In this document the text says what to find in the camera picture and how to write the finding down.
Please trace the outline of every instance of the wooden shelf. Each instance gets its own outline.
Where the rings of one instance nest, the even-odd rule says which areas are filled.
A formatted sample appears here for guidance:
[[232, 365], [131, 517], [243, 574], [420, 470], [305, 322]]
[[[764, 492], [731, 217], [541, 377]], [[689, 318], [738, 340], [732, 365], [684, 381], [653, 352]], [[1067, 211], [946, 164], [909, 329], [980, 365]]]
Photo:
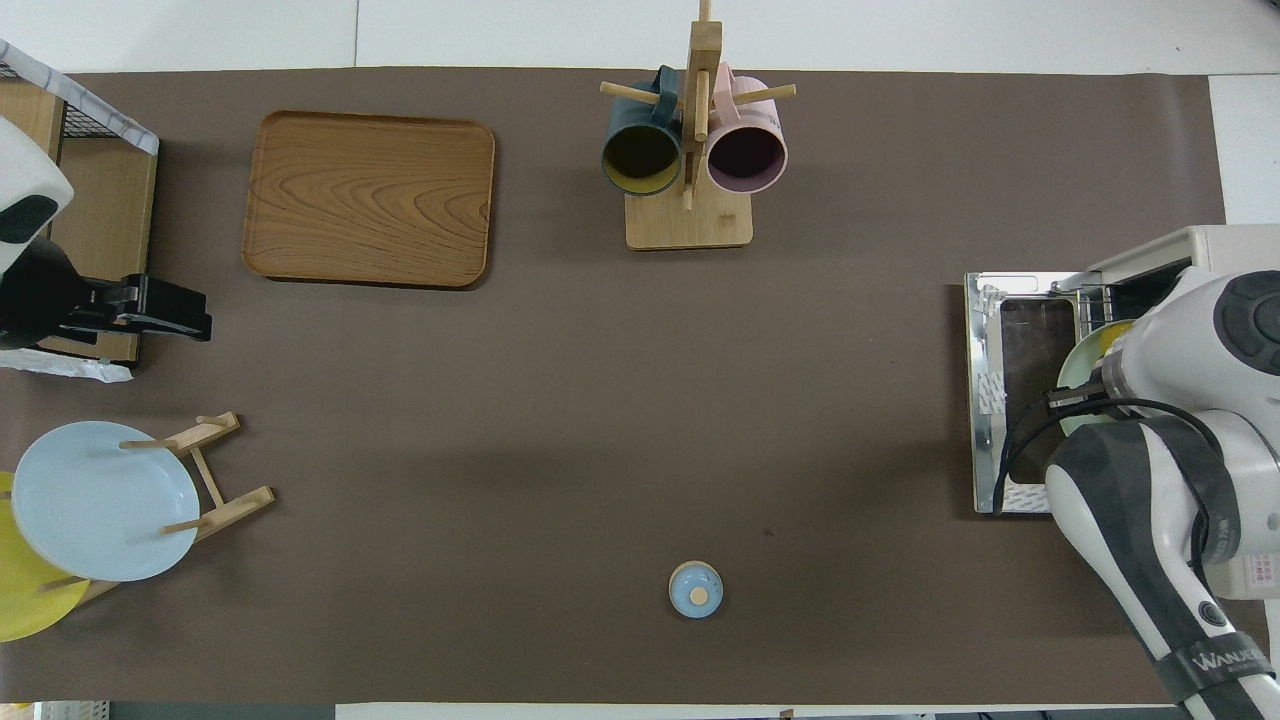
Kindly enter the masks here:
[[56, 163], [63, 138], [63, 100], [24, 79], [0, 78], [0, 117], [18, 126]]

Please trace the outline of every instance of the wooden mug tree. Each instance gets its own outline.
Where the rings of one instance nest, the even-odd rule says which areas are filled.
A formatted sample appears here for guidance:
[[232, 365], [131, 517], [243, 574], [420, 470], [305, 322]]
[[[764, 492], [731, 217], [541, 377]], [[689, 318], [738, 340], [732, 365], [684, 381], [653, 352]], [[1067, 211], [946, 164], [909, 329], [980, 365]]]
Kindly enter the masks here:
[[[712, 82], [719, 67], [723, 37], [722, 23], [710, 19], [710, 0], [700, 0], [698, 19], [689, 33], [689, 63], [682, 100], [677, 105], [684, 111], [681, 178], [658, 195], [626, 196], [627, 246], [632, 250], [740, 247], [751, 242], [751, 196], [722, 190], [707, 170]], [[600, 92], [650, 105], [658, 102], [657, 94], [612, 82], [602, 82]], [[794, 85], [767, 87], [735, 95], [733, 104], [795, 94]]]

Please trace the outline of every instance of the wooden peg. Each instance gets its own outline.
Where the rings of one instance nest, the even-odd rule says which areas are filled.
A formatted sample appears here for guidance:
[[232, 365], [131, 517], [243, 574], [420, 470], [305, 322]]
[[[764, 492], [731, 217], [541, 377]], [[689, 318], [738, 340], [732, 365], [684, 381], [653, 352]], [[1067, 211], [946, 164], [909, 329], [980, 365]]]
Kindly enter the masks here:
[[618, 85], [616, 82], [602, 82], [600, 92], [605, 95], [612, 95], [614, 97], [626, 97], [628, 100], [639, 100], [640, 102], [648, 102], [650, 105], [658, 104], [658, 94], [649, 92], [648, 90], [637, 90], [635, 87], [628, 87], [626, 85]]
[[735, 105], [746, 105], [749, 102], [759, 102], [760, 100], [781, 100], [783, 97], [795, 97], [796, 86], [795, 85], [780, 85], [777, 87], [765, 87], [764, 90], [753, 90], [750, 92], [741, 92], [733, 96]]
[[196, 469], [200, 470], [201, 479], [205, 480], [205, 489], [209, 491], [209, 497], [214, 501], [214, 507], [227, 505], [223, 501], [221, 491], [218, 489], [218, 483], [214, 482], [214, 474], [209, 470], [209, 462], [205, 462], [205, 454], [198, 447], [193, 447], [191, 457], [196, 461]]
[[694, 140], [707, 142], [707, 120], [710, 119], [710, 74], [707, 70], [698, 70], [698, 87], [694, 91]]
[[63, 578], [61, 580], [54, 580], [51, 583], [45, 583], [45, 584], [40, 585], [38, 588], [36, 588], [36, 592], [56, 591], [59, 588], [65, 588], [65, 587], [74, 585], [76, 583], [84, 583], [84, 582], [87, 582], [84, 578], [77, 578], [76, 575], [70, 575], [70, 577]]
[[[243, 520], [244, 518], [252, 515], [253, 512], [266, 507], [268, 505], [275, 502], [275, 493], [271, 488], [264, 486], [252, 492], [242, 495], [234, 500], [227, 502], [221, 507], [215, 507], [209, 512], [205, 512], [200, 519], [207, 519], [209, 523], [200, 525], [196, 530], [196, 541], [200, 542], [209, 536], [223, 530], [232, 524]], [[84, 605], [97, 597], [100, 597], [106, 591], [114, 588], [119, 583], [113, 583], [109, 580], [93, 580], [88, 589], [84, 591], [84, 597], [81, 598], [79, 605]]]
[[205, 516], [196, 518], [195, 520], [187, 520], [186, 523], [174, 523], [173, 525], [165, 525], [160, 528], [161, 534], [180, 533], [183, 530], [189, 530], [192, 528], [204, 528], [209, 524]]
[[177, 446], [173, 447], [173, 454], [178, 457], [186, 457], [193, 448], [204, 447], [239, 428], [239, 418], [237, 418], [234, 413], [223, 413], [221, 415], [218, 415], [218, 421], [214, 421], [214, 418], [209, 416], [197, 418], [197, 421], [200, 419], [209, 421], [198, 423], [193, 428], [182, 430], [180, 433], [169, 437], [170, 441], [177, 443]]
[[178, 447], [175, 439], [127, 439], [120, 443], [120, 450], [133, 450], [136, 447]]

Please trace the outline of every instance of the robotic arm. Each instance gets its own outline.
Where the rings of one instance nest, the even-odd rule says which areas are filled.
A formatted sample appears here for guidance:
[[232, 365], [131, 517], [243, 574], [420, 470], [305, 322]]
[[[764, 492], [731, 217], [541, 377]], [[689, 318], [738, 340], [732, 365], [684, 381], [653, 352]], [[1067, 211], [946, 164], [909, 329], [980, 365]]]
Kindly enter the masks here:
[[1280, 272], [1198, 282], [1184, 275], [1101, 368], [1110, 397], [1175, 405], [1197, 424], [1139, 409], [1084, 425], [1046, 487], [1174, 701], [1197, 720], [1276, 720], [1271, 665], [1196, 565], [1280, 550]]
[[0, 118], [0, 350], [58, 336], [93, 343], [99, 333], [166, 333], [207, 341], [205, 296], [146, 274], [84, 278], [37, 237], [72, 201], [70, 183], [45, 152]]

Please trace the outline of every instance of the yellow plate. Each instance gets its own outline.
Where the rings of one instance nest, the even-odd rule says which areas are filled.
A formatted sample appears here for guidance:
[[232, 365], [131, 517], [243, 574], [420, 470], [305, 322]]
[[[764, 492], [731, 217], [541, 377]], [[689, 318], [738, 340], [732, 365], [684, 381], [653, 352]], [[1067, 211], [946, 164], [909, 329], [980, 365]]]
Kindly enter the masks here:
[[[13, 489], [13, 474], [0, 473], [0, 491]], [[27, 544], [8, 500], [0, 500], [0, 642], [38, 633], [70, 612], [84, 597], [88, 580], [55, 591], [40, 585], [67, 577]]]
[[[1071, 348], [1070, 355], [1066, 356], [1066, 361], [1062, 363], [1062, 370], [1057, 374], [1057, 387], [1079, 387], [1089, 382], [1093, 366], [1107, 354], [1107, 350], [1111, 350], [1111, 343], [1132, 327], [1133, 320], [1120, 320], [1102, 325], [1084, 336], [1084, 340]], [[1062, 427], [1062, 434], [1069, 436], [1080, 425], [1110, 421], [1111, 418], [1107, 415], [1075, 415], [1073, 418], [1064, 418], [1059, 421], [1059, 425]]]

